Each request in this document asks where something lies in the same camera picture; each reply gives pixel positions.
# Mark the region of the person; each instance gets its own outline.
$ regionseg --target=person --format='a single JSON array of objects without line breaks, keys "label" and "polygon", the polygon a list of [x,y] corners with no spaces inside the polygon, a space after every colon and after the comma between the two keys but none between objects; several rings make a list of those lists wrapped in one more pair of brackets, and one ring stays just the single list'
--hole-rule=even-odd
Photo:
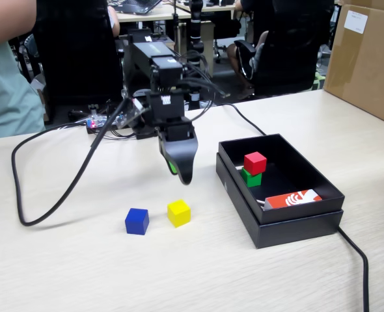
[{"label": "person", "polygon": [[[111,6],[108,7],[108,16],[109,21],[111,23],[111,29],[113,31],[113,36],[118,37],[120,34],[120,23],[118,22],[118,16],[115,12],[115,9]],[[31,34],[27,37],[27,39],[24,41],[24,46],[27,49],[27,52],[29,52],[30,55],[33,57],[39,57],[36,45],[36,40],[34,39],[34,35]]]},{"label": "person", "polygon": [[[244,12],[254,12],[254,46],[261,53],[261,49],[266,41],[271,20],[273,18],[272,0],[237,0],[236,10]],[[235,44],[231,44],[226,49],[228,59],[232,69],[243,85],[243,91],[237,97],[243,100],[254,93],[254,86],[241,73],[240,57]]]},{"label": "person", "polygon": [[44,129],[40,97],[21,75],[8,40],[29,32],[36,0],[0,0],[0,138]]}]

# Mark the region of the person in black shirt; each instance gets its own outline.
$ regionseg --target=person in black shirt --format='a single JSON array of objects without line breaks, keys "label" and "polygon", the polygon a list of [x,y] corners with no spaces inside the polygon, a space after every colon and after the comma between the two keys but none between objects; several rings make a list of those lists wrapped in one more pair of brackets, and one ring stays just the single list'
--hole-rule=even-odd
[{"label": "person in black shirt", "polygon": [[[254,38],[255,47],[260,47],[267,38],[267,32],[273,19],[273,3],[272,0],[237,0],[236,10],[244,12],[254,12]],[[240,71],[241,64],[238,57],[237,47],[235,44],[230,45],[226,53],[231,63],[232,69],[236,72],[238,79],[243,83],[244,89],[238,99],[245,99],[253,94],[254,86],[246,80]]]}]

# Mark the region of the yellow cube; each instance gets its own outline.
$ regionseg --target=yellow cube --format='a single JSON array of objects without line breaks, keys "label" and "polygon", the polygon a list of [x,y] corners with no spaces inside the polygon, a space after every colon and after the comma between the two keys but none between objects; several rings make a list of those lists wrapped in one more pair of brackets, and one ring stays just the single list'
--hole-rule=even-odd
[{"label": "yellow cube", "polygon": [[183,200],[175,201],[167,206],[167,217],[177,228],[191,221],[191,209]]}]

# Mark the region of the black box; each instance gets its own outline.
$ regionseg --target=black box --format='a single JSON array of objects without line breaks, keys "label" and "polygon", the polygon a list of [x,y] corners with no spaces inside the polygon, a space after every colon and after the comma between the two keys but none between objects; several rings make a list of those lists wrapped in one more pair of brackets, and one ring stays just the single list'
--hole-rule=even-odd
[{"label": "black box", "polygon": [[[262,185],[247,187],[237,166],[246,154],[267,158]],[[257,248],[335,233],[344,195],[280,135],[219,143],[217,173]],[[321,201],[263,211],[256,200],[313,189]]]}]

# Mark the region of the black chair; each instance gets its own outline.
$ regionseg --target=black chair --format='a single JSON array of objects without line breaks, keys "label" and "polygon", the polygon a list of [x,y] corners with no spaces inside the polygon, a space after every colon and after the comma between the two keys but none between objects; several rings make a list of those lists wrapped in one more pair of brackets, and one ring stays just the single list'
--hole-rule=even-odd
[{"label": "black chair", "polygon": [[53,108],[121,100],[124,53],[106,0],[38,0],[33,34]]},{"label": "black chair", "polygon": [[230,18],[212,18],[211,22],[214,23],[213,38],[215,40],[213,44],[213,52],[217,55],[215,59],[216,63],[221,62],[221,54],[219,50],[226,51],[226,46],[219,46],[218,39],[235,38],[240,33],[241,23],[238,19]]},{"label": "black chair", "polygon": [[312,87],[318,51],[329,39],[333,0],[273,0],[274,17],[258,66],[256,49],[235,41],[241,69],[258,96],[296,93]]}]

